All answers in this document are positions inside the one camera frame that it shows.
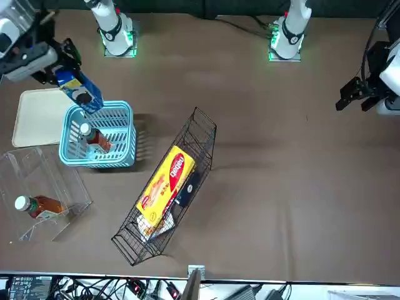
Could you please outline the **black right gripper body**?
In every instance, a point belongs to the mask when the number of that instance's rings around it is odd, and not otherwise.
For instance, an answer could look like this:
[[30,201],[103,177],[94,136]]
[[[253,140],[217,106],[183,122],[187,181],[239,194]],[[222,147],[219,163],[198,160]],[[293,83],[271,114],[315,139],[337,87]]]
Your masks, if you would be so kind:
[[19,30],[1,30],[1,69],[44,69],[64,65],[63,57],[49,41]]

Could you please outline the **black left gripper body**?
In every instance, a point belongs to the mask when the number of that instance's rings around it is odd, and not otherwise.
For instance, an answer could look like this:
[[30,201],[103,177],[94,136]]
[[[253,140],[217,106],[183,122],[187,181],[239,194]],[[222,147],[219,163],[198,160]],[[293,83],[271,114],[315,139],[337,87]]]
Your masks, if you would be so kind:
[[367,43],[366,52],[363,56],[361,81],[364,87],[364,98],[370,96],[387,96],[389,88],[379,77],[387,66],[387,59],[391,43],[389,41],[376,41],[373,45]]

